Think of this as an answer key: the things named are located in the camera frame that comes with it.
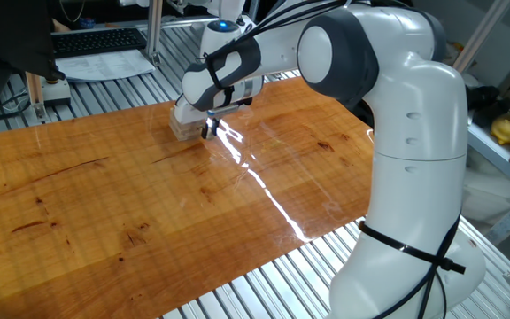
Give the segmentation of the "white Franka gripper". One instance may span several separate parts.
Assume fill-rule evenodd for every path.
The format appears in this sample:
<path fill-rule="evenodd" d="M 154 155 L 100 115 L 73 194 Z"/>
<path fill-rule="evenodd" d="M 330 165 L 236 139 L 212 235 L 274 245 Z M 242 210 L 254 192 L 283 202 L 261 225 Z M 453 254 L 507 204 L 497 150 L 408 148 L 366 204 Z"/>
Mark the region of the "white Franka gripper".
<path fill-rule="evenodd" d="M 185 96 L 181 94 L 174 104 L 174 117 L 179 124 L 190 124 L 192 122 L 204 121 L 207 117 L 207 111 L 199 111 L 193 105 L 191 105 Z M 218 118 L 212 118 L 211 132 L 213 136 L 217 135 L 220 120 Z M 202 127 L 201 137 L 207 139 L 209 127 L 205 124 Z"/>

